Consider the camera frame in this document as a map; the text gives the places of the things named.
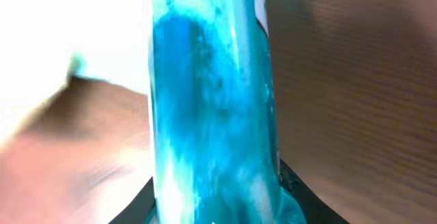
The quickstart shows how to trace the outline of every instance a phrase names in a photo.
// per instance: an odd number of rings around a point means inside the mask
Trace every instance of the black base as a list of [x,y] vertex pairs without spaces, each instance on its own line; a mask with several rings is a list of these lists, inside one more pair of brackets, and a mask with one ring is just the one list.
[[[308,224],[348,223],[322,202],[282,160],[280,182],[281,186],[299,203]],[[154,206],[153,179],[150,179],[133,201],[111,221],[111,224],[143,224]]]

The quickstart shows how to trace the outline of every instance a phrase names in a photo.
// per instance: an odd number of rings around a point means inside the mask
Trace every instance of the glass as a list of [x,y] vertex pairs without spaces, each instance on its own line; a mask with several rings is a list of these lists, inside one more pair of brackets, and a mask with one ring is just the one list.
[[152,3],[159,222],[305,223],[277,177],[264,0]]

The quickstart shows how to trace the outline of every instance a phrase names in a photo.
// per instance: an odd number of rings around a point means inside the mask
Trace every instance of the wooden surface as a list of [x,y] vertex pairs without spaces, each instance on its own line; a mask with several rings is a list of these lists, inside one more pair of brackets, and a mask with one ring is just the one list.
[[[437,221],[436,1],[268,0],[281,155],[351,223]],[[73,81],[0,157],[0,223],[93,223],[65,192],[144,171],[120,152],[148,151],[145,128],[145,97]]]
[[267,1],[285,161],[352,223],[437,222],[437,0]]

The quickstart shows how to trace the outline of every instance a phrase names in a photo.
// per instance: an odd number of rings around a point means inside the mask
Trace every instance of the bottle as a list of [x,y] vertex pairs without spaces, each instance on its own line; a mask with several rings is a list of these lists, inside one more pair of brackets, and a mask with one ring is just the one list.
[[279,185],[264,0],[152,0],[159,223],[305,223]]

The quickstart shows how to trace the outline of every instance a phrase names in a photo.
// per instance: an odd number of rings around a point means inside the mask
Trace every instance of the label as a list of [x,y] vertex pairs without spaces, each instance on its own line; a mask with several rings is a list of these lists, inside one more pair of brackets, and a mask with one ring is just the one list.
[[268,37],[266,0],[255,0],[255,16]]

